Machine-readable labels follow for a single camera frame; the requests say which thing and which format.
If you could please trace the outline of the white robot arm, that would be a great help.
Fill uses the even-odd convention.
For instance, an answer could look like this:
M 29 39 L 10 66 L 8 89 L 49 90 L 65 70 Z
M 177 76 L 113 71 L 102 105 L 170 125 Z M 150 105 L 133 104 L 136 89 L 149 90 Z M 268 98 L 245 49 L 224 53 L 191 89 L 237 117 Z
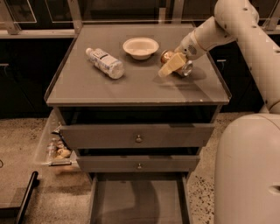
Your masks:
M 280 53 L 256 8 L 249 0 L 217 0 L 213 15 L 181 40 L 158 73 L 165 77 L 230 42 L 247 68 L 226 83 L 235 106 L 253 112 L 232 121 L 220 137 L 213 224 L 280 224 Z

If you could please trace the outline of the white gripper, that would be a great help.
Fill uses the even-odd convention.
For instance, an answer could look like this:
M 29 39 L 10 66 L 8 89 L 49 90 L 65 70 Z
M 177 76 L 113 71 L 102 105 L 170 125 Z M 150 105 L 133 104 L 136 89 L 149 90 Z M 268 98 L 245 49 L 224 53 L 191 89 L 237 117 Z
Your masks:
M 158 71 L 160 77 L 179 70 L 189 60 L 196 60 L 205 54 L 205 50 L 200 47 L 195 38 L 195 31 L 190 32 L 180 42 L 175 52 L 163 52 L 161 55 L 162 67 Z

